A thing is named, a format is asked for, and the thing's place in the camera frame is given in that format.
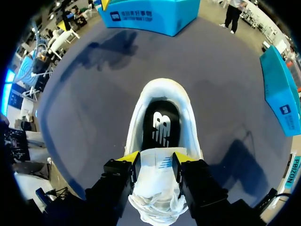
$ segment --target black pants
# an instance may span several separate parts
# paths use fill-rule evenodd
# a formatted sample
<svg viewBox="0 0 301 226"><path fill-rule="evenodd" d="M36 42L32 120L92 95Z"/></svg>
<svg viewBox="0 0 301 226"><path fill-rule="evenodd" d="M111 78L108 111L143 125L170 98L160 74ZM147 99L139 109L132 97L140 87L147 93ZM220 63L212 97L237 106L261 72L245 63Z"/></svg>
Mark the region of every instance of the black pants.
<svg viewBox="0 0 301 226"><path fill-rule="evenodd" d="M235 33L237 30L238 25L238 19L239 15L241 14L241 11L238 8L235 8L231 5L228 6L227 14L226 14L226 20L225 25L228 28L230 23L232 22L232 28L231 30Z"/></svg>

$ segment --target sneaker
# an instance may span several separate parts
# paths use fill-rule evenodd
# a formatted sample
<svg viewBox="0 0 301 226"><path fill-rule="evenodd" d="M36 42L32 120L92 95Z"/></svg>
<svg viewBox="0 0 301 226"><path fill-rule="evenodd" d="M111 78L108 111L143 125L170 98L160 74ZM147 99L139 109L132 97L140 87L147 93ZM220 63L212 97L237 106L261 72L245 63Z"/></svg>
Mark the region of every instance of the sneaker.
<svg viewBox="0 0 301 226"><path fill-rule="evenodd" d="M185 197L178 199L173 152L203 159L190 100L179 83L155 79L144 87L130 122L125 155L137 150L141 169L129 201L142 221L168 226L188 209Z"/></svg>
<svg viewBox="0 0 301 226"><path fill-rule="evenodd" d="M227 28L225 24L220 24L219 26L221 26L223 28Z"/></svg>

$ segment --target white shoelace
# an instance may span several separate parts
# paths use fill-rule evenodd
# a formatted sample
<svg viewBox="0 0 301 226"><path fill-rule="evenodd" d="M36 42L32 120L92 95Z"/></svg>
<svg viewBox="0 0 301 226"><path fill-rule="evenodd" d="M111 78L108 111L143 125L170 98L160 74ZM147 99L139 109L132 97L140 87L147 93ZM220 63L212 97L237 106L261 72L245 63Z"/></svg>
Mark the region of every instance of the white shoelace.
<svg viewBox="0 0 301 226"><path fill-rule="evenodd" d="M179 189L175 189L171 199L164 199L162 193L150 199L133 194L129 196L129 201L139 211L143 222L153 226L168 226L188 210L185 197L182 195L178 199L179 192Z"/></svg>

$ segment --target black equipment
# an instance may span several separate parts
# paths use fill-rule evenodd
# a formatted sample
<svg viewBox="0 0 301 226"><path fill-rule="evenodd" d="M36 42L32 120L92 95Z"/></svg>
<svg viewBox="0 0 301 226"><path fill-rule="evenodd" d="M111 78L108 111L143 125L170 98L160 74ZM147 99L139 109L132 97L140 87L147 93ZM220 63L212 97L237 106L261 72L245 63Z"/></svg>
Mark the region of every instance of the black equipment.
<svg viewBox="0 0 301 226"><path fill-rule="evenodd" d="M191 217L198 226L265 226L266 223L260 218L261 213L275 197L284 195L277 195L277 191L271 189L254 208L242 199L230 204L227 189L221 188L212 178L204 160L196 161L175 152L172 166L179 183L180 196L185 196ZM47 204L45 222L49 225L90 225L105 219L106 225L117 225L127 198L133 192L140 167L139 152L118 160L109 160L103 167L101 178L92 188L86 189L85 201L69 192L64 199L51 201L41 189L37 190L41 201Z"/></svg>

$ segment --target shoe tongue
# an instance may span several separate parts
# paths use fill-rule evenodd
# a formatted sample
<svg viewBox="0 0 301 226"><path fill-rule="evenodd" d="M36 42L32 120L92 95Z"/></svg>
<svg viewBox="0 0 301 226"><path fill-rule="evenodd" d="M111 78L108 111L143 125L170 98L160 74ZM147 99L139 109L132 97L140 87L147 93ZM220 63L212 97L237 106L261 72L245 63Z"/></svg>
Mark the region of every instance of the shoe tongue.
<svg viewBox="0 0 301 226"><path fill-rule="evenodd" d="M162 193L164 199L171 199L174 190L179 188L172 167L172 155L176 151L187 155L187 149L182 147L142 151L141 169L133 193L144 198Z"/></svg>

